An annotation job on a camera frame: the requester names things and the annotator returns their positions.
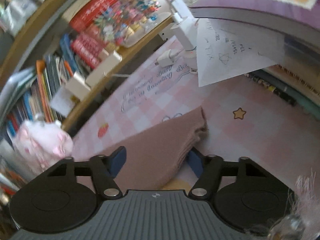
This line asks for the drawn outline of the purple pink knit sweater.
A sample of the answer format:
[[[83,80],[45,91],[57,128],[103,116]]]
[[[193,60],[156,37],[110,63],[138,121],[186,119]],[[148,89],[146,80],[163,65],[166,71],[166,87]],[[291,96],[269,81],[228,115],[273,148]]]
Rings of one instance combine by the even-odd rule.
[[[188,152],[207,133],[202,107],[160,122],[100,152],[111,155],[126,148],[126,162],[115,177],[122,192],[159,190],[174,178]]]

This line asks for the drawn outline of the white pink plush bunny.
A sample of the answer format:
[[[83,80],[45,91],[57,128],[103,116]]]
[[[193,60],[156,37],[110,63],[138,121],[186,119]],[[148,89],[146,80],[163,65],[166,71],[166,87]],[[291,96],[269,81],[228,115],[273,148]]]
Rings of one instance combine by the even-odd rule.
[[[70,157],[73,141],[55,123],[25,120],[12,140],[15,151],[35,174]]]

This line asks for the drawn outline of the white small storage box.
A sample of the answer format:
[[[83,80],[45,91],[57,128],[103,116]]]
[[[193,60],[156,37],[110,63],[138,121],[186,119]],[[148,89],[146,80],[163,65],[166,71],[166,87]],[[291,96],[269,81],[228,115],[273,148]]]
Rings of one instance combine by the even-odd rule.
[[[79,72],[73,74],[65,84],[65,87],[80,101],[84,100],[91,91],[91,88],[86,84],[85,78]]]

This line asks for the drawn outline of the fluffy white sleeve cuff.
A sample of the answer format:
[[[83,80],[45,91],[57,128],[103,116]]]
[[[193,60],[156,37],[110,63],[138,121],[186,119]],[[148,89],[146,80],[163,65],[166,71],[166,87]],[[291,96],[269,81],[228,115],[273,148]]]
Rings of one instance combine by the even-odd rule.
[[[291,209],[291,227],[296,239],[319,239],[319,196],[315,193],[316,173],[299,176]]]

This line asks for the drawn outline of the row of upright books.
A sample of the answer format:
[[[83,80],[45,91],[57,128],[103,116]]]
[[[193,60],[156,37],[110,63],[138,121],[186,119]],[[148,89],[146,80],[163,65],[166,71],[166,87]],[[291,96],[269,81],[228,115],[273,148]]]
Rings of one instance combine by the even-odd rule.
[[[65,116],[50,105],[52,98],[75,72],[87,77],[88,66],[73,50],[74,33],[63,34],[59,47],[45,55],[38,66],[13,74],[1,91],[1,138],[12,141],[25,120],[38,116],[46,122],[63,121]]]

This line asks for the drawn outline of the white charger plug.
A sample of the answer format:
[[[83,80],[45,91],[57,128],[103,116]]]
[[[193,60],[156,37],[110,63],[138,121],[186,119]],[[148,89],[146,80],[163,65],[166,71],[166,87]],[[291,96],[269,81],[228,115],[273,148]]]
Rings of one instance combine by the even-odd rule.
[[[181,52],[182,50],[169,49],[157,58],[155,65],[162,68],[171,66],[177,61]]]

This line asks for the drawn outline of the white paper with handwriting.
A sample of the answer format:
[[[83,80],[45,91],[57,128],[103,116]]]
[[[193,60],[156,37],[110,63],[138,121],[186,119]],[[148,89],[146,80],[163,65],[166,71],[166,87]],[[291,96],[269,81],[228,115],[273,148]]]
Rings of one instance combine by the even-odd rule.
[[[284,35],[251,24],[201,18],[196,52],[199,87],[204,87],[282,63]]]

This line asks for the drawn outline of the colourful figurines in clear box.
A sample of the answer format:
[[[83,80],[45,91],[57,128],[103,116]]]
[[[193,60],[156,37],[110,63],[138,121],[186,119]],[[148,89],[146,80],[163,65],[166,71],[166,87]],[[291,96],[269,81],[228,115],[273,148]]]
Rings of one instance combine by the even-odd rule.
[[[157,0],[115,0],[103,4],[87,31],[108,50],[129,48],[170,18],[160,7]]]

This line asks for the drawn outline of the red gift box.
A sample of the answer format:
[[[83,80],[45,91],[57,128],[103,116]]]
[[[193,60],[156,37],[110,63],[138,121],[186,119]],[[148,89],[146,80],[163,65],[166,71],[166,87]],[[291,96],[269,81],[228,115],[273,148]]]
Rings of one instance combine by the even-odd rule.
[[[77,32],[85,30],[93,20],[118,0],[90,0],[70,20],[69,26]]]

